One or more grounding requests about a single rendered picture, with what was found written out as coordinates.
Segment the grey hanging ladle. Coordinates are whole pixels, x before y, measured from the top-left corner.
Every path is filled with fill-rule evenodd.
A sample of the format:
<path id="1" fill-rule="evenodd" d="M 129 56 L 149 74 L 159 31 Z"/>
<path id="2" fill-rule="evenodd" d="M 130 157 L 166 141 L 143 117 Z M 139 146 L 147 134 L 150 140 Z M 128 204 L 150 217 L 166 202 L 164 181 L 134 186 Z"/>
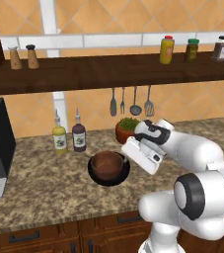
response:
<path id="1" fill-rule="evenodd" d="M 142 112 L 142 109 L 140 106 L 136 104 L 136 94 L 137 94 L 137 87 L 134 87 L 133 105 L 129 108 L 129 111 L 132 115 L 139 116 Z"/>

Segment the brown wooden cupboard door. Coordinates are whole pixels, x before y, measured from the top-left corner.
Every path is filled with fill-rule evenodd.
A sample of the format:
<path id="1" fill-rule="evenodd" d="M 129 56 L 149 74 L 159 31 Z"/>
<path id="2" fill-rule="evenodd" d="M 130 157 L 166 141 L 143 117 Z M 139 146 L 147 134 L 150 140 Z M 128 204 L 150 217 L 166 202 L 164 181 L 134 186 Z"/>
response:
<path id="1" fill-rule="evenodd" d="M 216 241 L 208 241 L 181 230 L 178 242 L 186 253 L 224 253 L 224 236 Z"/>
<path id="2" fill-rule="evenodd" d="M 88 239 L 92 239 L 93 253 L 138 253 L 150 230 L 150 225 L 137 224 L 82 235 L 82 253 L 88 253 Z"/>
<path id="3" fill-rule="evenodd" d="M 0 253 L 71 253 L 70 243 L 74 242 L 76 253 L 81 252 L 78 239 L 62 239 L 43 243 L 14 245 L 0 248 Z"/>

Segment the grey hanging fork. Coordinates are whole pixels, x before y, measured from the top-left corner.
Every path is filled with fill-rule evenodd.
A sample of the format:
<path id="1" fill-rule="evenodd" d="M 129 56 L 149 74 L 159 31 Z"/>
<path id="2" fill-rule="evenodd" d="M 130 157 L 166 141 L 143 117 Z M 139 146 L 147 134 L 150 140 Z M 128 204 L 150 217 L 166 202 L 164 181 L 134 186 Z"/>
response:
<path id="1" fill-rule="evenodd" d="M 120 113 L 121 113 L 121 114 L 124 114 L 124 113 L 125 113 L 124 92 L 125 92 L 125 88 L 122 87 L 121 102 L 120 102 Z"/>

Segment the brown wooden drawer front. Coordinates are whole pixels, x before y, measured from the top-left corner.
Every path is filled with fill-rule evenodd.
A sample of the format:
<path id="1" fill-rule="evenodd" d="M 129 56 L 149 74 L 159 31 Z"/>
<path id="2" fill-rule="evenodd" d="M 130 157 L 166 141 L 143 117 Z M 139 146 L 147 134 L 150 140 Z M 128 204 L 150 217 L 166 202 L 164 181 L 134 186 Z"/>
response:
<path id="1" fill-rule="evenodd" d="M 16 237 L 31 235 L 35 232 L 35 230 L 39 231 L 39 239 L 34 239 L 25 242 L 17 242 L 17 243 L 9 243 L 9 235 L 15 235 Z M 43 240 L 48 239 L 58 239 L 58 238 L 71 238 L 78 236 L 78 227 L 77 222 L 66 222 L 54 225 L 47 225 L 37 228 L 31 228 L 26 230 L 19 230 L 19 231 L 11 231 L 7 233 L 0 234 L 0 247 L 6 247 L 13 244 L 20 244 L 20 243 L 33 243 L 33 242 L 40 242 Z"/>
<path id="2" fill-rule="evenodd" d="M 123 226 L 131 226 L 136 224 L 147 224 L 143 218 L 138 221 L 129 222 L 129 223 L 117 223 L 116 218 L 120 215 L 122 217 L 133 217 L 139 214 L 138 211 L 128 211 L 123 213 L 116 213 L 106 216 L 93 217 L 89 219 L 83 219 L 78 222 L 79 231 L 82 234 L 91 234 L 92 232 L 108 230 L 108 229 L 117 229 Z"/>

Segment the brown shaker with white cap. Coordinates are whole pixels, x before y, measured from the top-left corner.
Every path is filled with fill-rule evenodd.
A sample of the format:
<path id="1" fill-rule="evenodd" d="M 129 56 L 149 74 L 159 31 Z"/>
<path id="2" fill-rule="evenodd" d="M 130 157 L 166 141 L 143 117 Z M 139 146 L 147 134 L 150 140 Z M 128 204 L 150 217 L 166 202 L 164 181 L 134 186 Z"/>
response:
<path id="1" fill-rule="evenodd" d="M 13 70 L 19 70 L 22 68 L 22 62 L 17 52 L 16 46 L 9 46 L 8 47 L 10 51 L 10 62 L 11 62 L 11 68 Z"/>

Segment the green plant in red pot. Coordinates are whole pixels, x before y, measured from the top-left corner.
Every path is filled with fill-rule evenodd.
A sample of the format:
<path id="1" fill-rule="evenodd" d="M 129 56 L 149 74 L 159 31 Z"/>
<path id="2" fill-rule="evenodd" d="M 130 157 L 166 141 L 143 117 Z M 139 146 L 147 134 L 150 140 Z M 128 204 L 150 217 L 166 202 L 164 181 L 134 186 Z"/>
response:
<path id="1" fill-rule="evenodd" d="M 115 137 L 116 140 L 125 144 L 130 136 L 134 136 L 134 130 L 139 124 L 138 119 L 134 118 L 123 118 L 115 126 Z"/>

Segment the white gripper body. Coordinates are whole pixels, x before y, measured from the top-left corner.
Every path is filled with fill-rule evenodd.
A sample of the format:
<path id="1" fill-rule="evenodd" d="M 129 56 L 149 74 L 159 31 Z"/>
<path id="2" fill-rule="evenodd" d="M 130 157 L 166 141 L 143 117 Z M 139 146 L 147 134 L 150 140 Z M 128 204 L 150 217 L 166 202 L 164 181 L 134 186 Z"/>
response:
<path id="1" fill-rule="evenodd" d="M 133 136 L 127 139 L 121 151 L 150 175 L 154 175 L 158 171 L 159 154 L 148 146 L 141 144 Z"/>

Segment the yellow bottle with white label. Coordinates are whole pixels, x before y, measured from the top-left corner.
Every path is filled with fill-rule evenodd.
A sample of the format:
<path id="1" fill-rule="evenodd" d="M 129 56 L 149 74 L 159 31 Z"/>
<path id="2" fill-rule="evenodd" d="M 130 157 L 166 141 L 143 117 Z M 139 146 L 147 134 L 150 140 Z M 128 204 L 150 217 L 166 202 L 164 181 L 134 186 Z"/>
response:
<path id="1" fill-rule="evenodd" d="M 52 129 L 52 137 L 56 154 L 65 154 L 68 150 L 66 129 L 61 125 L 58 112 L 54 112 L 55 127 Z"/>

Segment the yellow jar with red lid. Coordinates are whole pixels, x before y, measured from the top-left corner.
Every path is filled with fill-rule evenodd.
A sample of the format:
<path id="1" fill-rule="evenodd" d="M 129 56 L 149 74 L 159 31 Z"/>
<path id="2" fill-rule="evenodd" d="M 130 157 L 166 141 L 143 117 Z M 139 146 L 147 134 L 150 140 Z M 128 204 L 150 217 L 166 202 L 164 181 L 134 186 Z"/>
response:
<path id="1" fill-rule="evenodd" d="M 172 36 L 165 36 L 161 41 L 160 62 L 170 64 L 174 50 L 175 41 Z"/>

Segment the olive jar with green lid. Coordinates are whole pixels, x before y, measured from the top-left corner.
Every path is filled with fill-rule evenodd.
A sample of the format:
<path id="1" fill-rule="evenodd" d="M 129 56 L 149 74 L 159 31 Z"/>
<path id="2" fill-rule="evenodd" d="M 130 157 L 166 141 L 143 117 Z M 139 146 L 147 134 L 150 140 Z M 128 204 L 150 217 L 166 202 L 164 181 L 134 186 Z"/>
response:
<path id="1" fill-rule="evenodd" d="M 196 54 L 198 50 L 198 39 L 189 39 L 187 41 L 187 50 L 186 50 L 186 56 L 185 60 L 186 62 L 194 62 L 196 59 Z"/>

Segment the brown shaker with black cap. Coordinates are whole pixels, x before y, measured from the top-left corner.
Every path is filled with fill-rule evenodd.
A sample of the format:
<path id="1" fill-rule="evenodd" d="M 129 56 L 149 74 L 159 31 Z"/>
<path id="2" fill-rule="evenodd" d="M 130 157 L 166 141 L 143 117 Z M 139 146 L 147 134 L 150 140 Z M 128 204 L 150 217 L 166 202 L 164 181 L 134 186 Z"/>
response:
<path id="1" fill-rule="evenodd" d="M 35 48 L 36 48 L 36 46 L 34 44 L 27 44 L 26 45 L 26 49 L 28 50 L 29 69 L 38 69 L 39 68 Z"/>

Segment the grey hanging slotted spatula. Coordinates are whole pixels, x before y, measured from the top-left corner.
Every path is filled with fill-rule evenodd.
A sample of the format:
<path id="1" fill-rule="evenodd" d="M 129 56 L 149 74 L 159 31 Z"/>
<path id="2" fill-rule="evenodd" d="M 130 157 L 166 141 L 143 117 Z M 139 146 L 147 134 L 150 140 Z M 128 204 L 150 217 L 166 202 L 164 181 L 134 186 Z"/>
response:
<path id="1" fill-rule="evenodd" d="M 148 86 L 147 101 L 144 104 L 144 112 L 145 112 L 146 117 L 154 116 L 154 105 L 150 101 L 150 91 L 151 91 L 151 86 Z"/>

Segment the dark red bottle with label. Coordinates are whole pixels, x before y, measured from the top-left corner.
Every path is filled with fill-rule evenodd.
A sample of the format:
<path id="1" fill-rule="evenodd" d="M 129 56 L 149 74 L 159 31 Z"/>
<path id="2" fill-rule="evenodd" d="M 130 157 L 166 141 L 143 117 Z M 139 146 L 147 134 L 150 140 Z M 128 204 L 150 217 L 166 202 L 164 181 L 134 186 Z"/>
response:
<path id="1" fill-rule="evenodd" d="M 73 148 L 76 152 L 84 152 L 86 150 L 86 129 L 81 124 L 79 112 L 76 112 L 75 122 L 72 128 Z"/>

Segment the small brown bowl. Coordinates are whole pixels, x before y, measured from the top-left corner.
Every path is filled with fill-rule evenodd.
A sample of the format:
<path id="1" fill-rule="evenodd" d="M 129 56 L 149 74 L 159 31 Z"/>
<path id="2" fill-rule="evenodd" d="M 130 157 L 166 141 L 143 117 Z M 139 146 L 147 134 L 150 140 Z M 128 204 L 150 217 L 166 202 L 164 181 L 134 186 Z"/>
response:
<path id="1" fill-rule="evenodd" d="M 114 151 L 100 151 L 91 160 L 91 166 L 99 179 L 116 178 L 123 167 L 123 159 Z"/>

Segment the dark wooden shelf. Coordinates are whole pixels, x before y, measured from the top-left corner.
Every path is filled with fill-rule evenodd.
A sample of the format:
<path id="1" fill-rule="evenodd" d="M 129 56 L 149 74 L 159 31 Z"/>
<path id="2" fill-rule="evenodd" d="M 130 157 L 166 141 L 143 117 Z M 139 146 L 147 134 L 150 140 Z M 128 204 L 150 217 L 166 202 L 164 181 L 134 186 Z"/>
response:
<path id="1" fill-rule="evenodd" d="M 0 95 L 90 90 L 224 80 L 224 61 L 200 52 L 195 62 L 175 53 L 168 65 L 157 54 L 41 58 L 38 69 L 0 66 Z"/>

